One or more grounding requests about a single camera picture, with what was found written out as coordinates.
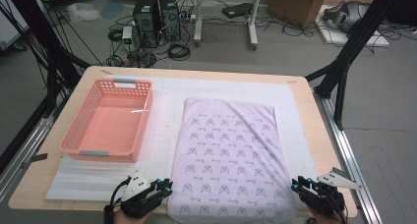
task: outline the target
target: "white stand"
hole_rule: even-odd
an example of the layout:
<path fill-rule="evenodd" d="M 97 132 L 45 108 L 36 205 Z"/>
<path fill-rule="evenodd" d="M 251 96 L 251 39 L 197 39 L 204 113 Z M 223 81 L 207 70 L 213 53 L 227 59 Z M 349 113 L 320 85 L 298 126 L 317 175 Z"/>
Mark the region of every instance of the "white stand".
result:
<path fill-rule="evenodd" d="M 251 37 L 251 45 L 254 50 L 258 48 L 258 38 L 257 38 L 256 29 L 255 29 L 255 19 L 257 17 L 259 4 L 260 4 L 260 0 L 254 0 L 254 4 L 252 8 L 252 15 L 251 15 L 251 18 L 248 20 L 249 35 Z M 202 6 L 202 1 L 197 0 L 196 28 L 194 30 L 194 42 L 196 43 L 197 47 L 200 45 L 200 41 L 202 40 L 203 16 L 202 16 L 201 6 Z"/>

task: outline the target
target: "black pole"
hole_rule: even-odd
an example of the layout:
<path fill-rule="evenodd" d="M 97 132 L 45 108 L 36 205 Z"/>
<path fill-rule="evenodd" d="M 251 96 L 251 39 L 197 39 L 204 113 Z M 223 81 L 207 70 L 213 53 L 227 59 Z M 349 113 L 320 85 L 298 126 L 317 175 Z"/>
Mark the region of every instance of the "black pole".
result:
<path fill-rule="evenodd" d="M 315 93 L 323 98 L 330 98 L 331 92 L 337 86 L 334 121 L 340 130 L 343 130 L 341 119 L 349 68 L 365 47 L 368 40 L 374 35 L 374 32 L 378 29 L 396 1 L 374 0 L 357 28 L 352 31 L 351 36 L 336 59 L 330 65 L 306 77 L 307 81 L 310 82 L 316 78 L 325 76 L 322 82 L 315 87 Z"/>

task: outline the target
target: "white sheet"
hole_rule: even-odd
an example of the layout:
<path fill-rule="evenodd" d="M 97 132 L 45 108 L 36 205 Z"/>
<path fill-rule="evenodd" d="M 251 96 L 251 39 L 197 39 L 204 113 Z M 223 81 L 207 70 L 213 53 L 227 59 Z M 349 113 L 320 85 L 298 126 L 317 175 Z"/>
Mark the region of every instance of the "white sheet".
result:
<path fill-rule="evenodd" d="M 130 165 L 139 168 L 149 181 L 171 178 L 184 102 L 190 97 L 237 100 L 273 106 L 276 112 L 280 112 L 275 119 L 290 177 L 316 177 L 288 85 L 133 76 L 108 77 L 152 81 L 153 105 L 144 145 L 138 163 Z M 45 198 L 109 201 L 117 185 L 134 170 L 129 166 L 123 166 L 126 164 L 107 163 L 100 166 L 96 162 L 79 162 L 71 157 L 64 157 Z M 101 167 L 102 171 L 95 171 L 95 167 Z M 90 174 L 96 174 L 96 178 L 90 179 L 87 183 Z M 97 187 L 106 187 L 107 191 L 99 191 Z M 299 207 L 305 207 L 300 201 L 298 204 Z"/>
<path fill-rule="evenodd" d="M 206 224 L 292 219 L 297 206 L 273 107 L 190 98 L 184 108 L 168 215 Z"/>

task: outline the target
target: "wooden table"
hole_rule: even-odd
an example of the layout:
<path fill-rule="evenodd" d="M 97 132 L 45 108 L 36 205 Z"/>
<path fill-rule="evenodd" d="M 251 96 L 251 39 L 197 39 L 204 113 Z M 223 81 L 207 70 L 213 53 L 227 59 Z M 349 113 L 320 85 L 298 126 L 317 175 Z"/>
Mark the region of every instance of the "wooden table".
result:
<path fill-rule="evenodd" d="M 16 209 L 50 210 L 102 210 L 105 202 L 58 201 L 44 199 L 55 176 L 63 153 L 58 146 L 69 125 L 82 104 L 91 83 L 106 75 L 147 76 L 159 78 L 182 78 L 196 80 L 241 81 L 269 84 L 288 84 L 292 90 L 300 116 L 307 144 L 310 148 L 317 174 L 329 172 L 331 167 L 340 168 L 327 129 L 307 81 L 302 77 L 234 74 L 218 72 L 127 69 L 114 67 L 90 67 L 84 73 L 71 98 L 56 120 L 48 137 L 37 154 L 47 153 L 45 160 L 33 162 L 9 200 L 9 206 Z M 346 200 L 349 216 L 356 216 L 357 209 L 349 190 L 339 189 Z M 166 213 L 162 205 L 156 213 Z M 307 215 L 299 211 L 297 215 Z"/>

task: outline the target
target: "folded cloth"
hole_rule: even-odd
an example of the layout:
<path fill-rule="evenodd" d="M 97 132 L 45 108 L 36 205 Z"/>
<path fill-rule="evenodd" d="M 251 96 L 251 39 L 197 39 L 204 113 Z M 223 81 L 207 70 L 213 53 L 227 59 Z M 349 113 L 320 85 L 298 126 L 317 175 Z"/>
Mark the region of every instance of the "folded cloth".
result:
<path fill-rule="evenodd" d="M 172 181 L 168 214 L 180 223 L 280 223 L 295 216 L 270 106 L 187 99 Z"/>

